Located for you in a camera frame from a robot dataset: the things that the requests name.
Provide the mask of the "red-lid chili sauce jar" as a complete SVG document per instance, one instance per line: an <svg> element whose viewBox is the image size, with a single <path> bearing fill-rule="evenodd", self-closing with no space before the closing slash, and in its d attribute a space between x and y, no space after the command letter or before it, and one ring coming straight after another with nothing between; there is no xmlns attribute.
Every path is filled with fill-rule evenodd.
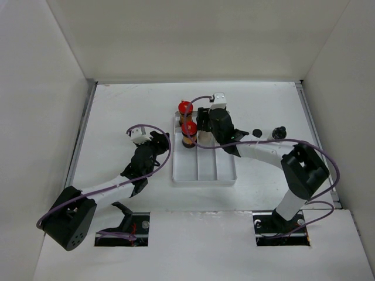
<svg viewBox="0 0 375 281"><path fill-rule="evenodd" d="M183 123L192 121L193 105L190 101L181 100L178 105L178 111L180 114L179 125L182 126Z"/></svg>

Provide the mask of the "white powder shaker bottle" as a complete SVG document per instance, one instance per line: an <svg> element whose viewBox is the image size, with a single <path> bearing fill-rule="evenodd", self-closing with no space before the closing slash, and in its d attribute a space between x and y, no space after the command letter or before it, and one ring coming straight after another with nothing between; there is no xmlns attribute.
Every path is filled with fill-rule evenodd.
<svg viewBox="0 0 375 281"><path fill-rule="evenodd" d="M274 128L268 135L268 140L285 139L287 137L286 127L280 126Z"/></svg>

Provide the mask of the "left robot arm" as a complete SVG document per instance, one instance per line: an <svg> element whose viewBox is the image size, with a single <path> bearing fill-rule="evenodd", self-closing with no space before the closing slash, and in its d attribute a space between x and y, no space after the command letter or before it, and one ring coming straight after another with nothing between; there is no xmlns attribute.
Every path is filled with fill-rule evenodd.
<svg viewBox="0 0 375 281"><path fill-rule="evenodd" d="M100 231L100 236L112 236L118 239L134 241L135 235L129 233L132 212L119 200L138 195L148 184L148 179L158 172L164 163L158 156L171 153L170 135L154 128L147 136L143 127L134 127L128 131L136 148L129 164L114 179L79 190L66 187L53 203L50 210L36 224L66 251L76 249L86 238L94 214L100 208L111 204L122 213L113 216L112 229Z"/></svg>

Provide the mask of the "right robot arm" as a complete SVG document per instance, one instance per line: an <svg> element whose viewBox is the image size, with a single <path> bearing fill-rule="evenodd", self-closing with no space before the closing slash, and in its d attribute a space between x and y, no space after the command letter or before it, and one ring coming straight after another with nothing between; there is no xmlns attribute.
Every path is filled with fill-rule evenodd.
<svg viewBox="0 0 375 281"><path fill-rule="evenodd" d="M259 160L284 172L288 191L266 224L279 233L289 232L297 213L329 177L328 168L314 148L302 143L289 145L284 139L262 140L236 129L222 108L200 107L196 120L197 129L210 132L226 153Z"/></svg>

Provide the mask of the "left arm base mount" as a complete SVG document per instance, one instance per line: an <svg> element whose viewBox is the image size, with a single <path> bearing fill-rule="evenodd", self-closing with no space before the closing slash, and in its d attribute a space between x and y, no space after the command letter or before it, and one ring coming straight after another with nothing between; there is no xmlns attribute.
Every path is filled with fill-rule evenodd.
<svg viewBox="0 0 375 281"><path fill-rule="evenodd" d="M123 214L119 226L96 232L96 247L146 247L149 242L150 213L135 213L120 202L112 203Z"/></svg>

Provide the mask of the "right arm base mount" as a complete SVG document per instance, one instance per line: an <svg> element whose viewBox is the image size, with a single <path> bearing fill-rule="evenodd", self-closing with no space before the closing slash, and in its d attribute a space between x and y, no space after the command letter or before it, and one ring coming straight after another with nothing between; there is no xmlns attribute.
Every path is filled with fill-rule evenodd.
<svg viewBox="0 0 375 281"><path fill-rule="evenodd" d="M310 246L305 217L300 211L290 221L270 212L253 214L257 246Z"/></svg>

